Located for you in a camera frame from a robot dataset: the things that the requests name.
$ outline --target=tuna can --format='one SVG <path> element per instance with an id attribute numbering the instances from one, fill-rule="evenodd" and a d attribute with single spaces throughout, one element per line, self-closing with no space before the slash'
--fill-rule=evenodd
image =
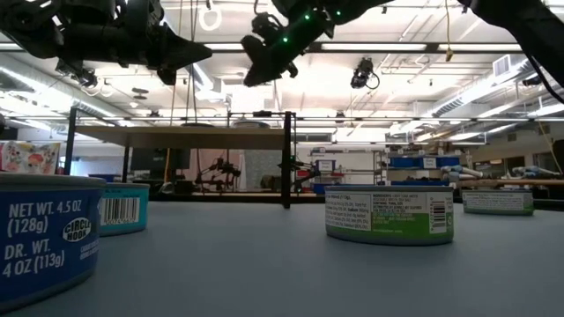
<path id="1" fill-rule="evenodd" d="M 94 272 L 105 184 L 0 173 L 0 313 L 65 291 Z"/>
<path id="2" fill-rule="evenodd" d="M 147 184 L 108 183 L 100 208 L 100 235 L 143 231 L 149 204 Z"/>
<path id="3" fill-rule="evenodd" d="M 532 216 L 535 211 L 529 190 L 465 190 L 462 200 L 465 213 Z"/>
<path id="4" fill-rule="evenodd" d="M 454 237 L 452 188 L 349 186 L 325 189 L 331 237 L 392 246 L 432 246 Z"/>

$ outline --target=blue tuna can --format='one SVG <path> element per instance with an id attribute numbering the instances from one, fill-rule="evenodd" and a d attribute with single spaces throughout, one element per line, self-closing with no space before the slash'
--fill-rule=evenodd
<path id="1" fill-rule="evenodd" d="M 0 173 L 0 313 L 65 291 L 94 272 L 105 184 Z"/>

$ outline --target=can label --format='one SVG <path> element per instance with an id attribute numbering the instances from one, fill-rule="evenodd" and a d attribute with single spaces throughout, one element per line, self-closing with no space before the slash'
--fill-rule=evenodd
<path id="1" fill-rule="evenodd" d="M 369 237 L 423 239 L 454 232 L 449 192 L 330 192 L 325 224 Z"/>
<path id="2" fill-rule="evenodd" d="M 462 193 L 464 212 L 492 214 L 532 215 L 535 207 L 531 192 L 485 192 Z"/>
<path id="3" fill-rule="evenodd" d="M 100 208 L 102 233 L 147 225 L 149 189 L 107 188 Z"/>
<path id="4" fill-rule="evenodd" d="M 93 269 L 102 189 L 0 192 L 0 303 Z"/>

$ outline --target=barcode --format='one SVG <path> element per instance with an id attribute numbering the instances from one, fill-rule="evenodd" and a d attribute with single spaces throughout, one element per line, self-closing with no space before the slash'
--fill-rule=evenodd
<path id="1" fill-rule="evenodd" d="M 139 222 L 139 198 L 104 198 L 101 225 L 123 225 Z"/>
<path id="2" fill-rule="evenodd" d="M 447 231 L 447 211 L 444 201 L 431 202 L 429 231 L 431 233 L 445 233 Z"/>

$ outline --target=metal shelving unit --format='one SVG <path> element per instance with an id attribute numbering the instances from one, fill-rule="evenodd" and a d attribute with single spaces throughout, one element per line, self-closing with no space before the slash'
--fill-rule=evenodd
<path id="1" fill-rule="evenodd" d="M 78 126 L 79 114 L 86 114 L 97 120 L 115 125 L 114 127 Z M 281 193 L 280 203 L 289 209 L 291 205 L 292 172 L 292 121 L 296 113 L 272 113 L 284 118 L 283 129 L 230 129 L 230 128 L 184 128 L 184 127 L 122 127 L 85 110 L 73 107 L 70 110 L 69 134 L 67 137 L 64 174 L 71 174 L 72 153 L 75 133 L 97 138 L 103 142 L 123 146 L 122 182 L 127 182 L 130 148 L 195 148 L 195 149 L 238 149 L 238 150 L 281 150 Z M 191 201 L 191 196 L 175 197 Z"/>

